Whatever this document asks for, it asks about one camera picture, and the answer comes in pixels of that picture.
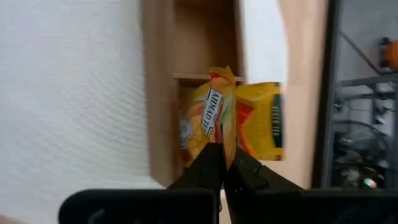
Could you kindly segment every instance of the orange object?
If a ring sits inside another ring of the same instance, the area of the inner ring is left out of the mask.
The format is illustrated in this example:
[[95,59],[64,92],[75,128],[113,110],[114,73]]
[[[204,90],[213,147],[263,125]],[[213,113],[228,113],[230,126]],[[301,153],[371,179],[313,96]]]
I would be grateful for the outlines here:
[[384,56],[389,62],[389,67],[393,70],[398,70],[398,41],[389,43]]

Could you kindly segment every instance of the white label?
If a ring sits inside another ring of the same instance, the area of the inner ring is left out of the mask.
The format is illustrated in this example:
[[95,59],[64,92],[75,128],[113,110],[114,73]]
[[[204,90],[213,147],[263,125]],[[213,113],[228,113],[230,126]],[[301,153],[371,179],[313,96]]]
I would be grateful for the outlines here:
[[214,130],[214,122],[217,118],[218,110],[220,108],[221,100],[223,95],[210,88],[207,92],[205,100],[205,109],[201,114],[201,126],[205,130],[207,136],[210,135],[212,130]]

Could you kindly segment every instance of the metal rack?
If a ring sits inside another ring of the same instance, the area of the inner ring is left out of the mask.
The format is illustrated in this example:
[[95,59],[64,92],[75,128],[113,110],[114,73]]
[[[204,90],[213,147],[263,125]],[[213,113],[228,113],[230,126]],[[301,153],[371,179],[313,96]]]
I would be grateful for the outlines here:
[[[354,45],[342,31],[340,31],[340,12],[341,12],[341,1],[333,0],[329,1],[328,16],[326,23],[326,35],[325,35],[325,51],[323,55],[323,70],[322,80],[320,88],[320,104],[318,112],[318,124],[317,124],[317,135],[316,145],[313,160],[313,174],[312,174],[312,187],[313,188],[329,188],[330,177],[332,169],[332,158],[333,158],[333,115],[334,108],[333,102],[335,101],[335,90],[339,87],[347,86],[368,86],[370,89],[375,90],[378,83],[393,82],[398,87],[398,72],[381,72],[376,66],[374,66],[365,54]],[[358,53],[360,57],[369,65],[369,67],[375,71],[378,76],[369,78],[359,78],[355,80],[347,80],[337,82],[336,80],[336,57],[338,52],[338,38],[346,39],[352,48]],[[368,98],[372,99],[375,97],[376,91],[368,94]],[[389,98],[394,100],[395,111],[398,109],[398,93],[396,90],[389,94]],[[373,111],[375,111],[375,102],[372,103]],[[387,188],[398,189],[398,119],[397,116],[394,119],[394,133],[393,133],[393,150],[388,158],[391,160],[390,165],[393,170],[387,175],[386,179],[391,181],[386,182]]]
[[[388,72],[388,73],[381,73],[380,76],[376,77],[369,77],[369,78],[359,78],[359,79],[354,79],[354,80],[346,80],[346,81],[340,81],[336,84],[336,87],[350,87],[350,86],[367,86],[370,89],[372,89],[373,94],[369,94],[369,98],[372,99],[372,121],[374,121],[375,117],[375,88],[376,84],[378,83],[387,83],[387,82],[392,82],[395,83],[396,85],[398,84],[398,72]],[[392,94],[389,95],[389,98],[394,100],[396,103],[394,103],[394,109],[395,111],[398,111],[398,91],[392,92]],[[389,189],[394,189],[398,187],[398,176],[396,175],[396,172],[394,170],[398,170],[398,116],[396,114],[394,118],[394,129],[393,129],[393,150],[392,152],[389,152],[390,154],[387,155],[389,159],[389,163],[391,164],[391,169],[386,177],[386,185],[387,188]],[[333,145],[330,146],[328,149],[330,151],[333,151]]]

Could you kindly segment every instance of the textured white wall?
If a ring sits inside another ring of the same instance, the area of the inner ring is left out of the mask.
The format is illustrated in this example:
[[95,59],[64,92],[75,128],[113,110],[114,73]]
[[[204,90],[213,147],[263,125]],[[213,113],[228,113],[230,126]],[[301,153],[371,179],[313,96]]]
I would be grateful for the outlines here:
[[[379,48],[381,37],[398,39],[398,1],[396,0],[343,0],[341,11],[341,30],[365,53],[378,67]],[[377,74],[341,37],[338,38],[338,66],[337,80],[352,80],[376,76]],[[391,90],[389,85],[379,85],[384,90]],[[366,86],[342,88],[344,94],[370,93]],[[385,105],[393,106],[391,101]],[[371,110],[371,100],[355,100],[351,106],[359,110]],[[393,132],[392,124],[394,113],[385,115],[387,125],[381,126],[381,131],[387,134]],[[335,118],[347,118],[345,114],[336,114]],[[352,111],[349,119],[369,123],[371,114],[367,111]]]
[[0,1],[0,213],[149,175],[139,0]]

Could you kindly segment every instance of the wooden cabinet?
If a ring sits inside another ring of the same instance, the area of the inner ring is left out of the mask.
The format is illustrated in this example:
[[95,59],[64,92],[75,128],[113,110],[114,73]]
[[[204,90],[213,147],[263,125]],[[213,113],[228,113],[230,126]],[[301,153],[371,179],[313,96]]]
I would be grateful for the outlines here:
[[[246,0],[142,1],[150,167],[153,178],[164,186],[181,171],[177,150],[178,96],[207,82],[209,67],[229,65],[236,81],[244,82],[247,74],[243,53],[248,55],[245,60],[251,59],[250,49],[242,47],[241,42],[244,29],[240,12],[245,3]],[[265,164],[308,187],[327,5],[326,0],[279,0],[279,6],[289,49],[286,159]]]

